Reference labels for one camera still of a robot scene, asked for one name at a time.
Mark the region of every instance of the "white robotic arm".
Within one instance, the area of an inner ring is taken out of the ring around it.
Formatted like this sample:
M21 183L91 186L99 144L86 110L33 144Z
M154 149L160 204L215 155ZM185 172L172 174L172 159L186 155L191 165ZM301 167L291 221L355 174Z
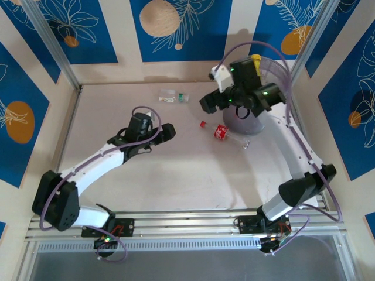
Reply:
M59 231L85 225L112 231L115 214L99 204L80 206L80 195L101 176L138 155L140 150L151 151L151 146L167 142L175 135L172 124L164 124L160 130L152 129L150 116L135 113L127 128L120 130L85 161L61 173L46 172L39 183L32 210L42 218L45 212L44 219ZM57 189L49 202L50 195Z
M265 133L274 138L289 167L292 179L279 186L279 193L261 206L259 213L271 222L304 202L310 203L307 200L324 188L312 164L316 164L328 180L336 174L336 169L333 165L324 165L313 152L292 116L287 123L285 97L277 85L262 85L254 62L249 57L231 63L230 71L224 65L219 68L215 66L209 76L216 81L218 89L200 100L202 109L214 113L216 107L220 110L230 105L247 108L248 113L251 111L263 123ZM308 159L301 148L290 129L292 126L312 159Z

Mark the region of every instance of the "yellow component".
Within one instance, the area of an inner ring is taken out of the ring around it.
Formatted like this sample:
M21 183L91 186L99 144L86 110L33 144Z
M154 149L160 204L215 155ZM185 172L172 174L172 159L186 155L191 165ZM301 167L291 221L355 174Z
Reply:
M260 54L253 54L251 55L251 58L254 61L255 69L257 70L258 76L261 77L262 74L260 72L260 61L262 60L262 57L260 56Z

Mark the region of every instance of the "blue wallpaper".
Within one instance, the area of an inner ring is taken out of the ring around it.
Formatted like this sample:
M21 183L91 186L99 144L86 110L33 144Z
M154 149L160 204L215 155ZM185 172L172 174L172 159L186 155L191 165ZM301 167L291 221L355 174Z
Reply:
M0 43L0 180L21 185L49 101Z
M375 22L319 100L350 179L375 168Z
M98 0L36 2L71 64L118 63ZM10 0L0 5L54 82L60 69L25 15Z
M0 221L0 239L1 239L2 233L4 232L4 229L5 229L5 223Z
M14 4L10 0L1 0L0 6L29 45L30 49L34 52L40 63L46 69L51 79L56 83L61 72L60 68L34 30L33 25L30 23L29 18L26 16L22 7Z
M327 27L322 33L316 47L312 51L310 58L306 62L306 69L310 77L312 77L318 69L320 63L326 56L333 42L339 36L345 23L352 15L360 0L341 0L337 6L335 13L331 17Z
M288 60L296 59L323 4L324 0L265 0L253 40L273 45ZM279 59L272 50L257 45L251 46L250 54Z
M130 4L143 62L223 57L232 0L130 0Z

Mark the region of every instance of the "plastic bottle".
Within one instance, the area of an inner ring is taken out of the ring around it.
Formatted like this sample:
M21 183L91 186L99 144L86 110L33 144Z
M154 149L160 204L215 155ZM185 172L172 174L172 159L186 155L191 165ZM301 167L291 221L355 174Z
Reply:
M209 129L215 138L220 139L221 141L225 141L226 139L231 140L232 142L236 142L239 145L241 145L243 148L248 148L249 140L245 138L241 138L240 136L237 136L236 134L230 132L228 130L228 127L225 127L224 125L220 124L208 124L205 121L202 121L200 123L200 126L204 129Z
M165 102L188 102L189 95L177 93L176 90L161 89L159 92L159 100Z

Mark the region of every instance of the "red bottle label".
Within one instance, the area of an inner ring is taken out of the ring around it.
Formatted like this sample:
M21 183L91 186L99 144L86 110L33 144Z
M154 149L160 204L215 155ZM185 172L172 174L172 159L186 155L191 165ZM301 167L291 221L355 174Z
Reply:
M225 127L223 125L219 125L216 128L214 136L215 136L215 138L220 139L222 141L224 139L227 131L228 131L228 127Z

